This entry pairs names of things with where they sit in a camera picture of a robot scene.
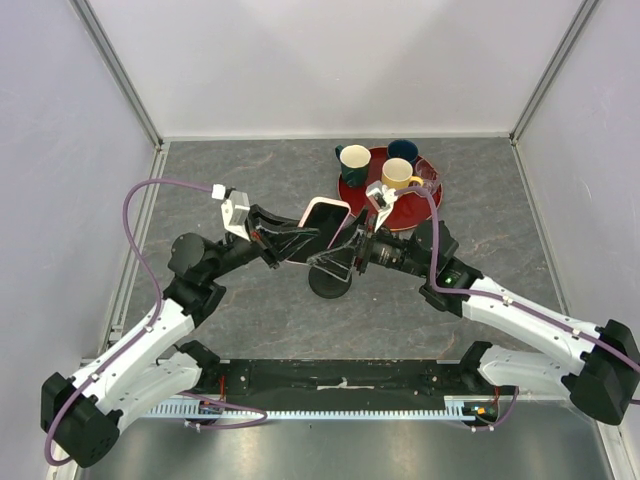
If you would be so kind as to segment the phone with pink case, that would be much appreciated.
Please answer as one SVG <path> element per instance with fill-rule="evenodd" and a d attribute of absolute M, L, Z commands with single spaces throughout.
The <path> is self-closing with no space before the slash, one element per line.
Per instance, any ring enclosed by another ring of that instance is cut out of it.
<path fill-rule="evenodd" d="M 342 200 L 314 197 L 310 200 L 298 226 L 314 228 L 317 235 L 302 245 L 289 261 L 303 264 L 307 258 L 328 249 L 351 214 L 350 205 Z"/>

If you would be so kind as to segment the black phone stand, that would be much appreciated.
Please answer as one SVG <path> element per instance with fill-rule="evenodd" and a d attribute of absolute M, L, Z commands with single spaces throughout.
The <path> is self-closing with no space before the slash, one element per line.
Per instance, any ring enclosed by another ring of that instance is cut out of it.
<path fill-rule="evenodd" d="M 318 297 L 333 300 L 342 297 L 350 290 L 352 277 L 343 281 L 318 268 L 312 267 L 308 272 L 308 284 L 311 291 Z"/>

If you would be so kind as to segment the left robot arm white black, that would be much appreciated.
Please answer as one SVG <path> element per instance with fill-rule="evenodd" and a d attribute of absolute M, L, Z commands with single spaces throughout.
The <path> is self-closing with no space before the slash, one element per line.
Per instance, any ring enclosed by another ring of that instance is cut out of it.
<path fill-rule="evenodd" d="M 180 348 L 160 366 L 154 360 L 208 319 L 226 293 L 217 279 L 258 258 L 276 266 L 301 264 L 330 245 L 342 223 L 313 199 L 299 220 L 227 200 L 226 235 L 213 242 L 195 233 L 179 236 L 168 268 L 174 277 L 156 290 L 151 311 L 115 345 L 69 377 L 50 376 L 41 391 L 45 457 L 59 446 L 69 460 L 89 467 L 149 409 L 183 391 L 208 393 L 219 382 L 217 356 L 198 342 Z"/>

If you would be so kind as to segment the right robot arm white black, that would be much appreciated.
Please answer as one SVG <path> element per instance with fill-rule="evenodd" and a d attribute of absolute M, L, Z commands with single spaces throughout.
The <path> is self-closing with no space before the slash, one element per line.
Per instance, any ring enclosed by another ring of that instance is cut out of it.
<path fill-rule="evenodd" d="M 567 397 L 582 413 L 605 424 L 621 424 L 639 386 L 639 348 L 631 330 L 565 316 L 517 295 L 454 255 L 446 226 L 421 223 L 407 240 L 395 238 L 376 215 L 348 223 L 347 209 L 312 207 L 300 222 L 315 237 L 307 261 L 340 283 L 354 270 L 376 264 L 424 278 L 421 295 L 435 309 L 489 325 L 534 348 L 516 354 L 484 346 L 479 359 L 458 368 L 467 392 L 491 384 Z"/>

